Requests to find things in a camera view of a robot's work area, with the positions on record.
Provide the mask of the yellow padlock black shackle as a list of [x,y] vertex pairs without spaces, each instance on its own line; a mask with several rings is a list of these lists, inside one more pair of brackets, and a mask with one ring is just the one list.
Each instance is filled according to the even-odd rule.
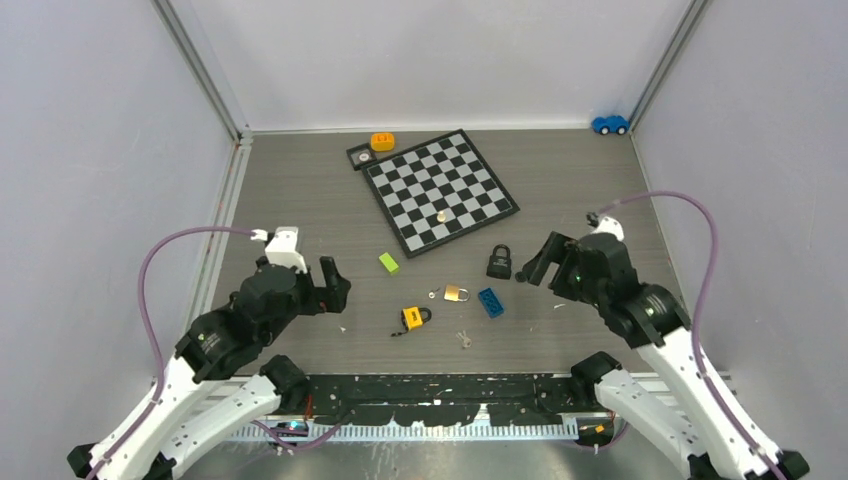
[[421,328],[432,318],[432,311],[426,307],[407,307],[401,310],[400,319],[403,330],[400,335]]

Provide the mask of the small brass padlock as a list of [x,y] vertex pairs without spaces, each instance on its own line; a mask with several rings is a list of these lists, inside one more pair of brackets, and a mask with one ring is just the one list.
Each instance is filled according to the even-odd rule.
[[470,298],[467,289],[453,284],[447,284],[444,288],[443,299],[449,302],[466,302]]

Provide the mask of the silver keys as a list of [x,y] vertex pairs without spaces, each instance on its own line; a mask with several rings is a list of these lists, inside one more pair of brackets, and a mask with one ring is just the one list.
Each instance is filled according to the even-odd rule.
[[457,332],[456,338],[460,341],[461,347],[463,349],[468,349],[473,345],[472,339],[467,335],[465,331]]

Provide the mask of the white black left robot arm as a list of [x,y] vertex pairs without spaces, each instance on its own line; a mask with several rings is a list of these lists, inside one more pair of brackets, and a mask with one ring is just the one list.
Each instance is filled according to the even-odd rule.
[[276,410],[298,412],[307,398],[305,374],[284,355],[200,415],[194,412],[225,381],[255,361],[299,316],[341,313],[351,283],[323,256],[325,283],[310,272],[264,263],[229,302],[196,318],[176,344],[164,378],[131,416],[96,444],[67,456],[80,479],[179,479],[241,426]]

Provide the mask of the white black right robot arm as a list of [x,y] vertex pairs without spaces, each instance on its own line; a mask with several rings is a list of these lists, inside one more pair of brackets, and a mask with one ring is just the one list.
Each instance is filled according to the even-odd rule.
[[558,297],[594,307],[607,328],[647,362],[675,398],[670,407],[621,364],[598,352],[575,364],[571,397],[603,406],[648,439],[686,479],[801,479],[811,468],[780,448],[745,412],[701,348],[688,314],[666,288],[639,280],[621,232],[596,228],[580,239],[553,232],[518,272]]

